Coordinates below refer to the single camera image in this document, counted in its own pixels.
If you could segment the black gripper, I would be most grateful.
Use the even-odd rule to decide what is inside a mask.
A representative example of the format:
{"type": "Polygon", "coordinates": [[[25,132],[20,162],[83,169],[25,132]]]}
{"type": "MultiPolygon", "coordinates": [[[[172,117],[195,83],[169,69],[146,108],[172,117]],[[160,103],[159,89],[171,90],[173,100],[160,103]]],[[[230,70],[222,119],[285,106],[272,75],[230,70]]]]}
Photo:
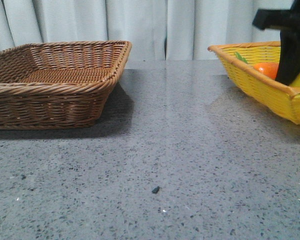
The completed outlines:
{"type": "Polygon", "coordinates": [[[280,31],[280,60],[275,80],[290,85],[300,73],[300,0],[290,9],[257,10],[252,25],[280,31]]]}

